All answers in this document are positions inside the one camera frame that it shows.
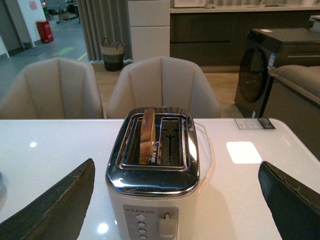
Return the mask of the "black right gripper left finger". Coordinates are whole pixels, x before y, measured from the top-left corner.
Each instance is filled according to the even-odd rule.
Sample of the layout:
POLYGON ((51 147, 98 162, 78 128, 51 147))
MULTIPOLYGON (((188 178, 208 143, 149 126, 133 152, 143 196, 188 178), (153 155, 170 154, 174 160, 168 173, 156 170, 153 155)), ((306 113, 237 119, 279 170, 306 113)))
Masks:
POLYGON ((94 191, 89 158, 22 210, 0 224, 2 240, 76 240, 94 191))

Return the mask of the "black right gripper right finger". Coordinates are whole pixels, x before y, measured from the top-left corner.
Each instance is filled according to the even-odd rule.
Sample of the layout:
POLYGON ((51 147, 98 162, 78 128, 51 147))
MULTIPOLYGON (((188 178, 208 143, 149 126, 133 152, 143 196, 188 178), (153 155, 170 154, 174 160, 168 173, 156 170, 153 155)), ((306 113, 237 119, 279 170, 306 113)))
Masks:
POLYGON ((267 161, 258 170, 264 200, 283 240, 320 238, 320 194, 267 161))

